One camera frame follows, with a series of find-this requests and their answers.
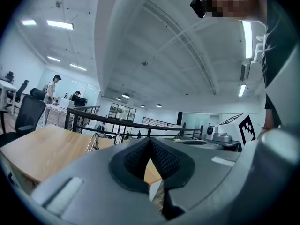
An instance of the window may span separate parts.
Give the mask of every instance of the window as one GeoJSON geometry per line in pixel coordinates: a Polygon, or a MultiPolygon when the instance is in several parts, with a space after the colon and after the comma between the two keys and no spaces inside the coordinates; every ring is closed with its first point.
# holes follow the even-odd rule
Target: window
{"type": "Polygon", "coordinates": [[[112,103],[108,117],[133,122],[135,119],[135,112],[136,109],[112,103]]]}

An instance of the round ceiling lamp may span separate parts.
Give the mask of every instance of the round ceiling lamp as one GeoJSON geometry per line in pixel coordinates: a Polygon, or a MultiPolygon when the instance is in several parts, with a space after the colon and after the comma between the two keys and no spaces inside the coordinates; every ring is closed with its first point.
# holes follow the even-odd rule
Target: round ceiling lamp
{"type": "Polygon", "coordinates": [[[128,93],[124,93],[124,94],[122,95],[122,97],[124,97],[124,98],[130,98],[130,95],[129,95],[128,93]]]}

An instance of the person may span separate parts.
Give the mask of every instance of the person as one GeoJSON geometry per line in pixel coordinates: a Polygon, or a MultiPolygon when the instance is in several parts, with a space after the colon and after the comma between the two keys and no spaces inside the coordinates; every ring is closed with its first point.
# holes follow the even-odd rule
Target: person
{"type": "Polygon", "coordinates": [[[69,100],[75,101],[75,99],[80,95],[80,91],[76,91],[73,93],[70,97],[69,100]]]}
{"type": "MultiPolygon", "coordinates": [[[[265,26],[262,71],[267,87],[283,67],[298,41],[298,34],[287,13],[275,0],[202,0],[202,3],[208,16],[260,22],[265,26]]],[[[281,124],[268,95],[265,109],[265,123],[259,138],[263,133],[281,124]]]]}
{"type": "Polygon", "coordinates": [[[126,140],[128,140],[128,138],[129,138],[129,132],[126,131],[126,140]]]}
{"type": "MultiPolygon", "coordinates": [[[[59,80],[61,80],[61,77],[57,74],[54,76],[53,81],[48,84],[47,89],[46,89],[46,94],[45,94],[44,100],[43,100],[44,103],[50,104],[50,103],[54,102],[53,96],[54,96],[54,92],[55,92],[55,84],[58,83],[59,80]]],[[[43,125],[47,124],[49,111],[50,110],[48,108],[46,108],[45,123],[43,125]]]]}
{"type": "Polygon", "coordinates": [[[137,133],[137,138],[141,138],[141,132],[140,132],[140,130],[139,130],[139,132],[137,133]]]}

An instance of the wooden table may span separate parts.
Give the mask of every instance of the wooden table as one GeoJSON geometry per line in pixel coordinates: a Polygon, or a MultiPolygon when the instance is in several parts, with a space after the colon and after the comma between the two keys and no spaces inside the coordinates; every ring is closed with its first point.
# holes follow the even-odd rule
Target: wooden table
{"type": "MultiPolygon", "coordinates": [[[[0,152],[20,173],[40,183],[85,155],[90,138],[89,135],[49,125],[3,146],[0,152]]],[[[100,149],[111,146],[113,139],[99,138],[100,149]]],[[[161,182],[151,161],[147,165],[144,180],[150,185],[155,184],[154,191],[161,182]]]]}
{"type": "Polygon", "coordinates": [[[2,80],[0,80],[0,88],[2,88],[0,109],[4,108],[4,105],[5,105],[5,102],[6,102],[5,101],[6,91],[7,90],[14,91],[14,97],[13,97],[12,107],[11,107],[11,115],[14,115],[14,112],[15,112],[15,96],[16,96],[16,93],[17,93],[17,88],[14,87],[13,85],[11,85],[10,83],[8,83],[6,81],[2,81],[2,80]]]}

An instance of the distant person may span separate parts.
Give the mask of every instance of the distant person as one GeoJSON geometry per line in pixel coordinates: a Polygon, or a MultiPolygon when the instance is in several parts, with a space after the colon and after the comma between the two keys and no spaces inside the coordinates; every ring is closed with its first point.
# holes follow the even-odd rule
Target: distant person
{"type": "Polygon", "coordinates": [[[80,95],[80,91],[76,91],[75,93],[73,93],[70,97],[69,100],[71,101],[75,101],[75,99],[80,95]]]}
{"type": "MultiPolygon", "coordinates": [[[[58,81],[61,80],[60,76],[57,74],[54,76],[53,81],[50,82],[47,85],[46,88],[46,94],[44,97],[44,103],[46,104],[51,104],[54,102],[54,92],[55,92],[55,84],[58,83],[58,81]]],[[[47,120],[48,120],[48,115],[49,115],[49,109],[46,108],[46,112],[45,112],[45,125],[47,124],[47,120]]]]}

